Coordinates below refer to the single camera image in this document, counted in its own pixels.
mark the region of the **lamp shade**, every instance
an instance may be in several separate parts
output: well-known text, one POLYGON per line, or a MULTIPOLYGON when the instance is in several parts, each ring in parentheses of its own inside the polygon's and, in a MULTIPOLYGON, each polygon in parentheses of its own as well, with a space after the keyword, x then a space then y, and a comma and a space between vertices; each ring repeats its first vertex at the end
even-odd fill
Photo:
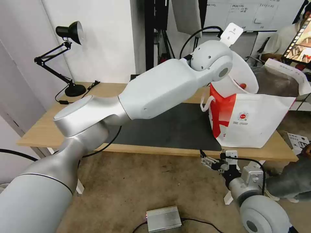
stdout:
POLYGON ((83 44, 83 29, 79 21, 75 21, 69 27, 56 27, 56 34, 62 38, 71 38, 77 44, 83 44))

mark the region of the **white card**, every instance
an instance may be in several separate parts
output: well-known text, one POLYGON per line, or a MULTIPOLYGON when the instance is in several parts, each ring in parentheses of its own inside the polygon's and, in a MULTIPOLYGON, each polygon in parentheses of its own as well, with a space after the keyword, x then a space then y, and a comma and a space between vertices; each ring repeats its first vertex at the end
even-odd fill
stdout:
POLYGON ((228 47, 233 45, 240 35, 243 33, 243 28, 234 23, 229 23, 227 28, 220 36, 220 41, 226 44, 228 47))
POLYGON ((294 149, 302 150, 306 145, 309 144, 307 137, 291 133, 287 133, 287 135, 294 149))

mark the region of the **black mat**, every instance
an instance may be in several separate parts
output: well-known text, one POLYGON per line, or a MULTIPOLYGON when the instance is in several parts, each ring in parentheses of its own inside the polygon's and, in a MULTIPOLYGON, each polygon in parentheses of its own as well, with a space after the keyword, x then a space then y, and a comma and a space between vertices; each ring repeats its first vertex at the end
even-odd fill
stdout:
MULTIPOLYGON (((114 138, 118 129, 118 126, 109 126, 106 143, 114 138)), ((212 134, 208 112, 202 112, 199 104, 186 103, 149 120, 127 122, 114 144, 221 151, 212 134)))

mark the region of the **lamp arm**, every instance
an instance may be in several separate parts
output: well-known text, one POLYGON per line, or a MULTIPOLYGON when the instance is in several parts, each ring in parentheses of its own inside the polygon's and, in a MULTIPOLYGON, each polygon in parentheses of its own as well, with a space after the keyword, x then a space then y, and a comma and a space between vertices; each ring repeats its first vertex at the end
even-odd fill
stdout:
POLYGON ((68 51, 71 49, 71 42, 70 41, 65 41, 64 43, 62 43, 61 45, 57 46, 56 48, 48 51, 47 53, 39 56, 39 57, 36 57, 34 59, 35 63, 39 66, 41 66, 42 68, 46 69, 48 72, 54 74, 56 77, 60 78, 61 80, 63 80, 64 82, 68 83, 68 84, 71 84, 73 83, 73 81, 71 79, 68 79, 66 76, 56 72, 55 70, 53 70, 52 68, 50 68, 49 66, 47 66, 45 63, 61 54, 63 54, 64 52, 68 51), (60 51, 59 53, 57 54, 53 54, 53 55, 49 55, 50 53, 54 52, 55 50, 57 49, 60 49, 61 47, 65 46, 66 49, 65 50, 62 50, 60 51))

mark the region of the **lamp base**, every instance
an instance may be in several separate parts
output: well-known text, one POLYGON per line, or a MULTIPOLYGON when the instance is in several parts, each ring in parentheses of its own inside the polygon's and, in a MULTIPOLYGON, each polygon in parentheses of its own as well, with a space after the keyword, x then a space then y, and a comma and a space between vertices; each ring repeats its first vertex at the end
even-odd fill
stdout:
POLYGON ((86 92, 86 88, 83 85, 80 84, 69 84, 69 86, 65 90, 65 94, 68 97, 75 97, 82 95, 86 92))

